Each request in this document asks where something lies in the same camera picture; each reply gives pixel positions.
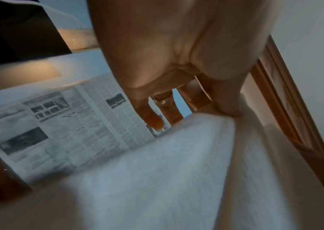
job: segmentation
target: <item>newspaper photo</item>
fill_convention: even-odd
[[[159,108],[150,106],[170,124]],[[112,74],[0,107],[0,158],[33,185],[73,173],[157,138]]]

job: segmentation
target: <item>newspaper page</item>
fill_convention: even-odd
[[[167,130],[168,121],[150,105]],[[0,158],[31,186],[106,161],[160,133],[136,114],[111,74],[0,107]]]

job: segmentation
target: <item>hand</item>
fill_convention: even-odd
[[[155,129],[148,97],[180,88],[234,115],[282,0],[88,0],[94,31],[135,111]]]

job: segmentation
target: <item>white towel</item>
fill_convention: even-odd
[[[193,114],[0,209],[0,229],[324,229],[323,186],[288,139],[244,107],[238,120]]]

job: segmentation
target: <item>white cloth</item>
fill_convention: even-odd
[[[324,229],[324,188],[255,114],[193,114],[155,141],[0,210],[0,229]]]

